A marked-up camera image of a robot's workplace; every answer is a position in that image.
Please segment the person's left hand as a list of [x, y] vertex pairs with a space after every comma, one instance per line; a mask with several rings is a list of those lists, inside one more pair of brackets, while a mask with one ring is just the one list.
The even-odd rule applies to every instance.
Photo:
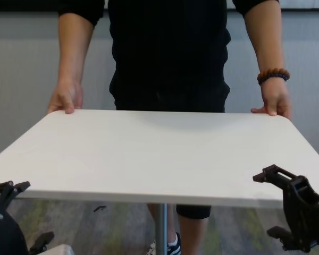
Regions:
[[261, 84], [263, 106], [252, 108], [254, 114], [283, 116], [291, 120], [292, 105], [286, 82], [282, 78], [269, 78]]

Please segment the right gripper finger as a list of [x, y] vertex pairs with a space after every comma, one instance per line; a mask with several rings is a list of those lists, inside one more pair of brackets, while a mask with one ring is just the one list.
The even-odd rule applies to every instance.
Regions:
[[278, 239], [282, 244], [283, 250], [289, 250], [290, 244], [292, 243], [292, 235], [285, 228], [274, 226], [266, 231], [269, 237]]
[[261, 173], [254, 175], [253, 181], [259, 183], [271, 183], [275, 186], [288, 186], [295, 178], [295, 174], [292, 174], [276, 165], [271, 165], [263, 168]]

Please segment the person's right hand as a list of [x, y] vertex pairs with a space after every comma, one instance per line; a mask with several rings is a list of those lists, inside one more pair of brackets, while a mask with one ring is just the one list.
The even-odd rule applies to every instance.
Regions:
[[76, 109], [82, 109], [82, 106], [83, 91], [80, 82], [73, 79], [60, 79], [49, 101], [47, 114], [55, 111], [72, 114]]

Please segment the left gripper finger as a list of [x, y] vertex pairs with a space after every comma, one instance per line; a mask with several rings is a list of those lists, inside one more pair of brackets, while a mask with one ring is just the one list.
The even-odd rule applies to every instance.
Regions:
[[0, 183], [0, 210], [6, 210], [13, 199], [31, 186], [30, 182], [14, 184], [12, 181]]
[[29, 254], [40, 254], [45, 252], [47, 250], [47, 245], [50, 244], [54, 236], [54, 232], [41, 234], [29, 249]]

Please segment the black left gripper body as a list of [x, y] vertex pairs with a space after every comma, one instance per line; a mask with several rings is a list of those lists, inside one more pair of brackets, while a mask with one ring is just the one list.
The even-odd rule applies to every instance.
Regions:
[[0, 255], [29, 254], [24, 235], [6, 211], [0, 212]]

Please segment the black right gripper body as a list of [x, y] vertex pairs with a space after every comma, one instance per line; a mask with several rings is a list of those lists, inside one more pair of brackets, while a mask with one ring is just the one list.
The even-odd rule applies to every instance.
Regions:
[[310, 251], [319, 245], [319, 195], [304, 176], [281, 177], [283, 210], [290, 237], [281, 240], [283, 250]]

